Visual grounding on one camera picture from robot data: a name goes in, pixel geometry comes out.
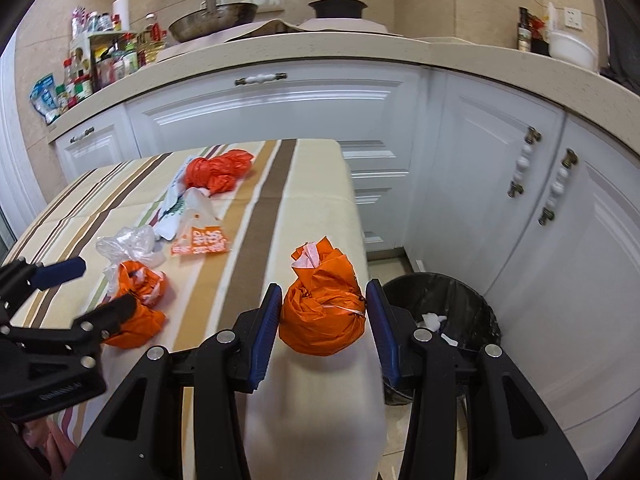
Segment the orange trash bag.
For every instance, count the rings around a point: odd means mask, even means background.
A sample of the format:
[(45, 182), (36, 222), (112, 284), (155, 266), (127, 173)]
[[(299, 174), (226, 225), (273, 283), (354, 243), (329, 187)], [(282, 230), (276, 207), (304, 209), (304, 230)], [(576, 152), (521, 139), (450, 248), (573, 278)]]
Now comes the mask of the orange trash bag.
[(366, 326), (354, 267), (326, 237), (296, 248), (291, 258), (296, 280), (283, 300), (279, 336), (306, 356), (333, 356), (356, 342)]

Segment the spice rack with bottles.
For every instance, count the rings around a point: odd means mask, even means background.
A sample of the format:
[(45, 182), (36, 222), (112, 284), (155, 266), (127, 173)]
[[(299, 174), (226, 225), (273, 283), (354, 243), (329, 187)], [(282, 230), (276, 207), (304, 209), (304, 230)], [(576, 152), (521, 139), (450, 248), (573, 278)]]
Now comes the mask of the spice rack with bottles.
[(72, 40), (63, 61), (70, 106), (138, 70), (137, 35), (122, 29), (117, 14), (88, 12), (78, 6), (70, 27)]

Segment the dark sauce bottle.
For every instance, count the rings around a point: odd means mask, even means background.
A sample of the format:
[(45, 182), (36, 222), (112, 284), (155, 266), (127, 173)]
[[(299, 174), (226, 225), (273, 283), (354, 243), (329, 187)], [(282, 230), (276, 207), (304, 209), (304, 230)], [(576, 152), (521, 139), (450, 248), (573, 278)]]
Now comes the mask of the dark sauce bottle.
[(524, 6), (518, 8), (518, 50), (530, 52), (532, 50), (532, 30), (530, 29), (528, 10)]

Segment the cooking oil bottle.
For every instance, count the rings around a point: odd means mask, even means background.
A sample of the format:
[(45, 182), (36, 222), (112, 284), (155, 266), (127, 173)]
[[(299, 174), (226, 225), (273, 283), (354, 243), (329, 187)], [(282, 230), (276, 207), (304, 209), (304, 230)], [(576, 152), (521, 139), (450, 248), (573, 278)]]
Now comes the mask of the cooking oil bottle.
[(138, 62), (140, 66), (156, 62), (157, 55), (166, 46), (166, 32), (160, 27), (157, 14), (145, 15), (144, 29), (137, 36)]

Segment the white stacked bowls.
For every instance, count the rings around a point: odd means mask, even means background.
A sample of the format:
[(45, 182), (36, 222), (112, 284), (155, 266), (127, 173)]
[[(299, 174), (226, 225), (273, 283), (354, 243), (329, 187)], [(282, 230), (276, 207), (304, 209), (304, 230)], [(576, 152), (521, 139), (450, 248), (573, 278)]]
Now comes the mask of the white stacked bowls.
[(597, 69), (596, 52), (579, 38), (562, 30), (552, 30), (548, 33), (548, 39), (552, 58), (592, 72)]

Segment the black trash bin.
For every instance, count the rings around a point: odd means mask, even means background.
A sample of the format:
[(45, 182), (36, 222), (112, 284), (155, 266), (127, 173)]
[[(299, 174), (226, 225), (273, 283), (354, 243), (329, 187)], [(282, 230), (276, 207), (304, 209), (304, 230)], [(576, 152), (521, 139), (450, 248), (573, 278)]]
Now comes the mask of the black trash bin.
[(484, 297), (445, 274), (410, 273), (386, 284), (372, 280), (367, 284), (366, 301), (387, 405), (413, 401), (420, 358), (411, 341), (419, 328), (450, 345), (458, 398), (475, 382), (480, 350), (501, 342), (495, 312)]

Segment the blue snack packet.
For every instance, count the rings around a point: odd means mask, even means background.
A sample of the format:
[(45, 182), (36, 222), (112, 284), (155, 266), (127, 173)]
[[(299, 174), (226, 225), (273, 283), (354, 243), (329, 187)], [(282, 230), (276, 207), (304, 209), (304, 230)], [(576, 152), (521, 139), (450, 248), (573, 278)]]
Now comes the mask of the blue snack packet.
[(52, 74), (47, 74), (47, 76), (40, 78), (34, 84), (29, 95), (29, 101), (36, 112), (44, 119), (47, 126), (51, 125), (60, 116)]

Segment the white kitchen cabinets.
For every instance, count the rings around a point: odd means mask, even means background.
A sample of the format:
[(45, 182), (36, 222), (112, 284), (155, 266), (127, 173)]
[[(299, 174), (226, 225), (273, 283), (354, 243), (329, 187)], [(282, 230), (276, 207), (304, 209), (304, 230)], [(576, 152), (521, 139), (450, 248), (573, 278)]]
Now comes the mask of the white kitchen cabinets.
[(131, 99), (116, 82), (52, 134), (67, 177), (212, 144), (335, 140), (367, 248), (483, 294), (588, 476), (638, 477), (639, 161), (612, 136), (484, 79), (354, 61), (226, 70)]

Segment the metal wok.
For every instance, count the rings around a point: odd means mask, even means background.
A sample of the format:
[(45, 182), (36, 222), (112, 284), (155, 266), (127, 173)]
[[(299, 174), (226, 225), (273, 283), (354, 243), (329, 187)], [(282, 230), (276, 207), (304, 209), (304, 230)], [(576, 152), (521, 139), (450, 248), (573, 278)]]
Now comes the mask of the metal wok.
[(222, 32), (223, 30), (250, 24), (254, 21), (258, 6), (250, 2), (218, 4), (217, 0), (204, 0), (204, 8), (183, 15), (168, 27), (176, 41), (184, 42)]

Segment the striped tablecloth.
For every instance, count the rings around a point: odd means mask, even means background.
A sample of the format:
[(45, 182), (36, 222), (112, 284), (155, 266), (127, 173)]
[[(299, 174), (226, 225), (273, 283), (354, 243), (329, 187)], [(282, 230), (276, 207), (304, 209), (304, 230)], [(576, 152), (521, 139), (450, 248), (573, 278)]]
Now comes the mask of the striped tablecloth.
[[(13, 257), (52, 263), (81, 257), (82, 278), (36, 292), (17, 324), (65, 327), (107, 300), (112, 280), (96, 244), (150, 226), (151, 269), (166, 278), (155, 342), (190, 349), (257, 307), (266, 288), (296, 278), (293, 252), (328, 240), (369, 278), (349, 171), (329, 140), (248, 142), (248, 173), (227, 193), (189, 188), (166, 210), (183, 168), (226, 147), (165, 153), (93, 169), (58, 194), (18, 239)], [(332, 356), (306, 356), (277, 342), (265, 379), (239, 394), (240, 424), (256, 479), (372, 479), (386, 445), (375, 345), (364, 333)]]

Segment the black lidded pot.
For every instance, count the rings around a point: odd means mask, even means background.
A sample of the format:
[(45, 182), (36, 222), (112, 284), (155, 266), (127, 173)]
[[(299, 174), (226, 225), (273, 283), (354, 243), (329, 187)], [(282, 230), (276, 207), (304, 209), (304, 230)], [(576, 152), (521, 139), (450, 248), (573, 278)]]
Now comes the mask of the black lidded pot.
[(361, 0), (316, 0), (308, 3), (316, 18), (362, 18), (367, 5)]

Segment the white wall socket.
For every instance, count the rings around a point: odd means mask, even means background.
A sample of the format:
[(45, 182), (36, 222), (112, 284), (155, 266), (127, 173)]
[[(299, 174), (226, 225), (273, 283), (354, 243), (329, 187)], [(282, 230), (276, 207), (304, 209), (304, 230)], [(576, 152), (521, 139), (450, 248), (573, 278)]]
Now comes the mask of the white wall socket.
[(582, 11), (574, 8), (564, 8), (564, 26), (582, 30)]

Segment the white green printed wrapper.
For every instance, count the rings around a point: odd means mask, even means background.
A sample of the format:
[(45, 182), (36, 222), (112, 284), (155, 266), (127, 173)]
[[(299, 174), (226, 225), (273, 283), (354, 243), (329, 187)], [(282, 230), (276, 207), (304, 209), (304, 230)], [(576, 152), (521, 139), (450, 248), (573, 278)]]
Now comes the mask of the white green printed wrapper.
[(171, 179), (165, 198), (158, 210), (157, 222), (153, 226), (155, 238), (171, 242), (178, 231), (184, 211), (183, 194), (186, 192), (186, 170), (196, 156), (189, 156)]

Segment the orange white printed bag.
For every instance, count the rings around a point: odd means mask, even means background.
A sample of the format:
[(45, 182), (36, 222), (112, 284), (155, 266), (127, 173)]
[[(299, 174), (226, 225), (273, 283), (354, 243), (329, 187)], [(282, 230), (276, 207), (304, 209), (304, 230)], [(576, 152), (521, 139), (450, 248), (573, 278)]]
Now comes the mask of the orange white printed bag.
[(229, 250), (214, 201), (199, 188), (184, 194), (184, 211), (171, 243), (173, 256), (218, 255)]

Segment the red plastic bag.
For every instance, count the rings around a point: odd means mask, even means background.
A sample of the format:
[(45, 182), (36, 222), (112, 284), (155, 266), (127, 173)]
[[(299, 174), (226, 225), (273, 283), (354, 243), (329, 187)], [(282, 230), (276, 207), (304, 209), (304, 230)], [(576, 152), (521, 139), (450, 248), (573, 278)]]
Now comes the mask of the red plastic bag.
[(210, 194), (231, 192), (252, 168), (254, 155), (231, 150), (213, 158), (194, 158), (186, 166), (186, 188), (205, 188)]

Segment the clear plastic bag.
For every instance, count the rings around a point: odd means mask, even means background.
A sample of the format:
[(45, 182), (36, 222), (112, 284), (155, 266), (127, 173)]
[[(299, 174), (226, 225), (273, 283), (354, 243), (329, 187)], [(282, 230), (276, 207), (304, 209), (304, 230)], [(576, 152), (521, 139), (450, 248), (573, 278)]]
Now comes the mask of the clear plastic bag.
[(108, 290), (114, 292), (118, 285), (118, 267), (125, 261), (142, 263), (150, 269), (165, 261), (152, 226), (122, 228), (114, 236), (100, 237), (96, 251), (108, 261), (103, 270)]

